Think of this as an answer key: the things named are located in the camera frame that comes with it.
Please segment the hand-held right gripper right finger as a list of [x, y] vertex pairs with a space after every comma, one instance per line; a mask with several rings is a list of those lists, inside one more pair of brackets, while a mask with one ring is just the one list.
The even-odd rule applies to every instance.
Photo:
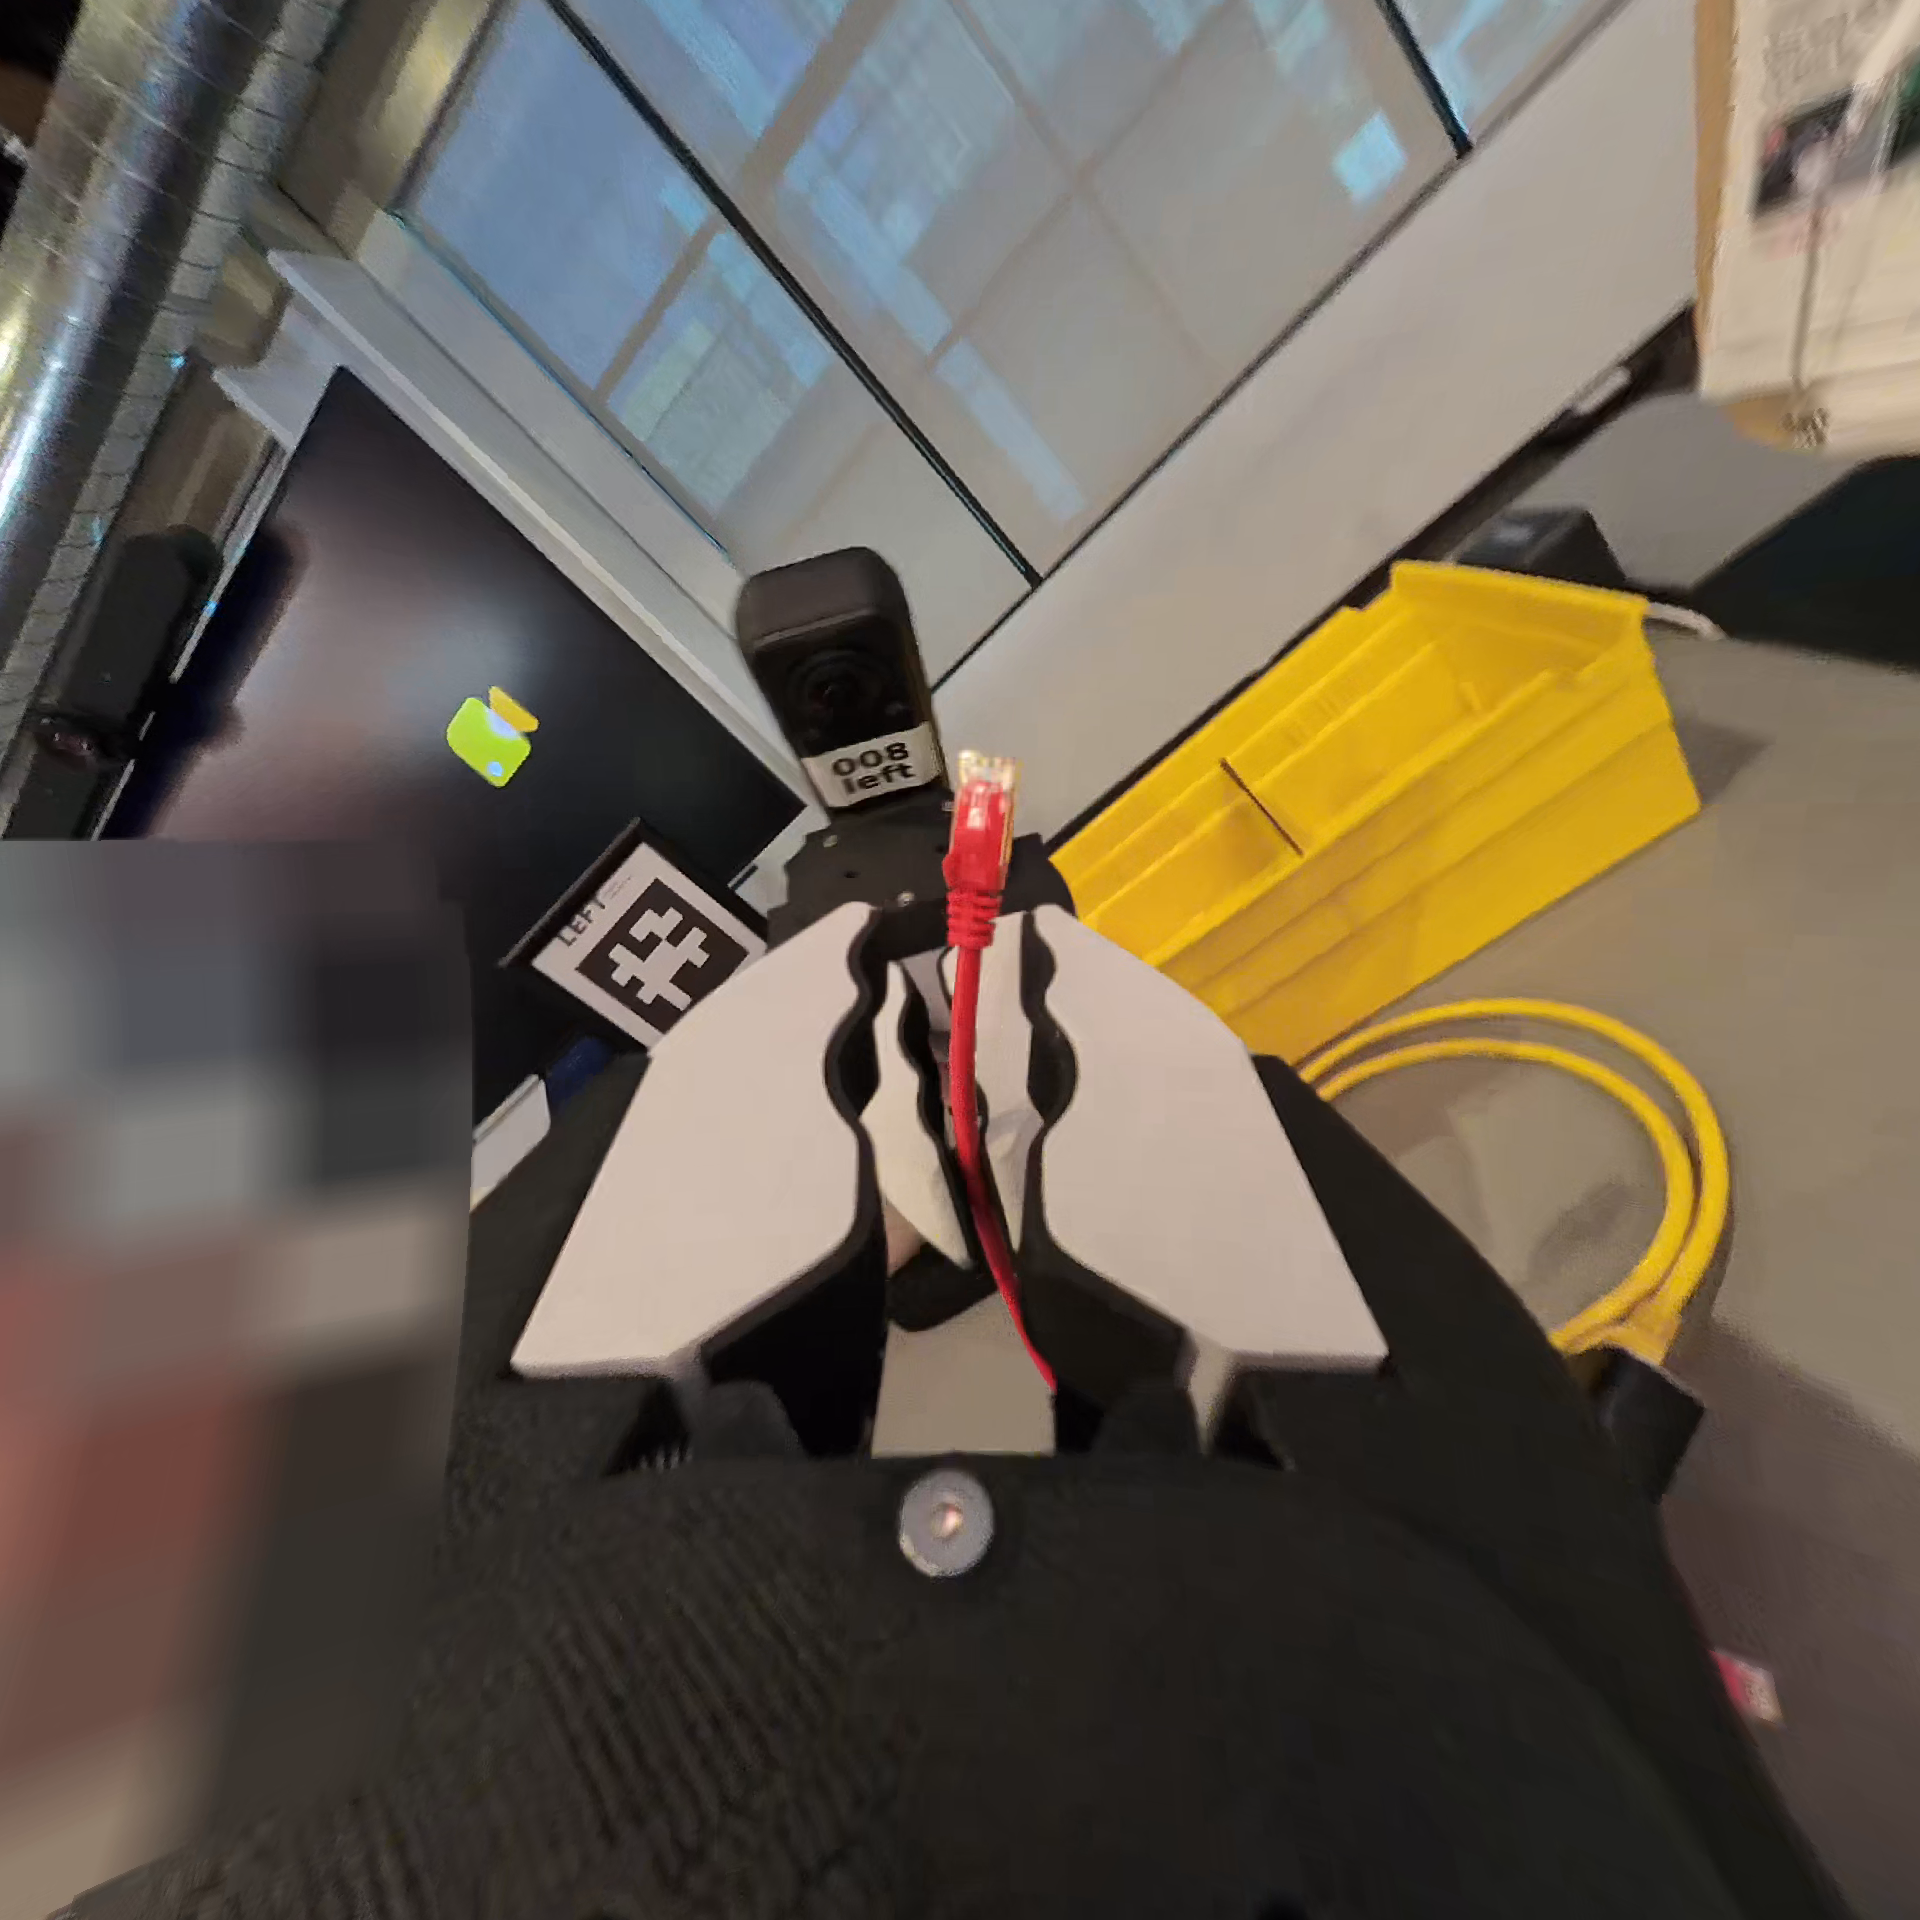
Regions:
[[1378, 1377], [1387, 1342], [1255, 1054], [1059, 905], [1021, 923], [1019, 1304], [1068, 1401], [1160, 1390], [1211, 1438], [1248, 1377]]

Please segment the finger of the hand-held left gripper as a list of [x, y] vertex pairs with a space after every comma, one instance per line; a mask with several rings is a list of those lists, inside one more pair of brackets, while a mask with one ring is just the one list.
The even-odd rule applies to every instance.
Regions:
[[987, 1102], [981, 1116], [981, 1142], [992, 1197], [1000, 1232], [1013, 1250], [1021, 1246], [1027, 1181], [1042, 1132], [1042, 1116], [1031, 1102]]
[[973, 1266], [962, 1201], [946, 1169], [946, 1121], [926, 1003], [903, 965], [879, 1009], [879, 1201], [890, 1226], [957, 1266]]

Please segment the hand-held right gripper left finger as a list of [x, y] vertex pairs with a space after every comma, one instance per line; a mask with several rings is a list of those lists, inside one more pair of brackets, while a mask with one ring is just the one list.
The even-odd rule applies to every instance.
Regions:
[[511, 1350], [519, 1378], [645, 1377], [695, 1411], [767, 1387], [799, 1448], [868, 1440], [886, 1338], [872, 1141], [879, 912], [846, 904], [656, 1049]]

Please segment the black computer monitor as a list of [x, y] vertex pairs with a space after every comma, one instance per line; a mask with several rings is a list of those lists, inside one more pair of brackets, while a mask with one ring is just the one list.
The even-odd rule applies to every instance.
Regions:
[[118, 833], [413, 859], [508, 945], [630, 822], [731, 880], [799, 797], [359, 378], [324, 387]]

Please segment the large glass window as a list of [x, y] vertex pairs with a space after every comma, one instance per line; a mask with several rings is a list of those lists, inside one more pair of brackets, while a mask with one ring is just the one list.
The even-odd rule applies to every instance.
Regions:
[[1602, 4], [496, 4], [405, 229], [740, 569], [1050, 571]]

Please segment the yellow plastic bin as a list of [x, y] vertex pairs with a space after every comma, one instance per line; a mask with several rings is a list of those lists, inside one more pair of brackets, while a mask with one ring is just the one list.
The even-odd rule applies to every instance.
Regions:
[[1699, 817], [1635, 593], [1400, 563], [1052, 854], [1292, 1066]]

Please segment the small black box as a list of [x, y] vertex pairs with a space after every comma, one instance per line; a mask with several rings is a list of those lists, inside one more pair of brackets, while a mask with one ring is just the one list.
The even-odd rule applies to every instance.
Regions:
[[1580, 508], [1507, 509], [1459, 547], [1451, 563], [1599, 593], [1632, 593], [1594, 513]]

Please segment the laminated instruction sheet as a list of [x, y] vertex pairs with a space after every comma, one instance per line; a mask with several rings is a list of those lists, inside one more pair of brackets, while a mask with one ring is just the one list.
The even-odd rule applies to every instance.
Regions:
[[1917, 450], [1917, 4], [1699, 3], [1695, 388], [1754, 441]]

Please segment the silver ventilation duct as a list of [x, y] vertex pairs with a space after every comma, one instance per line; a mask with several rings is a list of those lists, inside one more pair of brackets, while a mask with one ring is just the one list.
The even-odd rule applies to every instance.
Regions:
[[341, 11], [79, 6], [5, 233], [5, 653], [88, 574]]

